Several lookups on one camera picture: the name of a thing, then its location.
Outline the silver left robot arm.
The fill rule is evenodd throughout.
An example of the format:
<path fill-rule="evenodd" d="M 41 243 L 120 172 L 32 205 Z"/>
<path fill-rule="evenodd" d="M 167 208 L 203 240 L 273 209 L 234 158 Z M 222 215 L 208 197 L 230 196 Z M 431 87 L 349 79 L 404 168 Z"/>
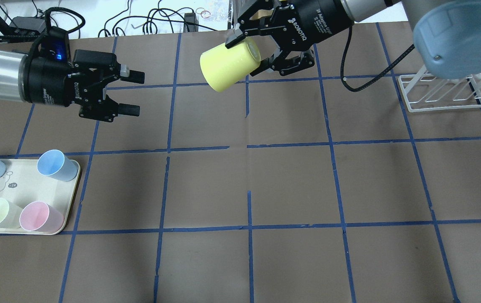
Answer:
<path fill-rule="evenodd" d="M 113 122 L 120 115 L 138 117 L 140 107 L 115 102 L 106 94 L 114 81 L 143 84 L 145 73 L 121 64 L 114 53 L 77 49 L 68 32 L 52 27 L 29 52 L 0 50 L 0 100 L 50 106 L 79 105 L 79 116 Z"/>

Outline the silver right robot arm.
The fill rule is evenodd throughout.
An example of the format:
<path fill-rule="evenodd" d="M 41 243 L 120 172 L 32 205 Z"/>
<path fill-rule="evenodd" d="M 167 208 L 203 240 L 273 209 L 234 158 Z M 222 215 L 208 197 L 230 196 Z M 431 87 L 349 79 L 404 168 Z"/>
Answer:
<path fill-rule="evenodd" d="M 251 75 L 271 69 L 289 75 L 313 64 L 311 47 L 352 27 L 394 0 L 249 0 L 226 40 L 271 36 L 278 50 Z M 481 72 L 481 0 L 404 0 L 413 45 L 427 70 L 452 80 Z"/>

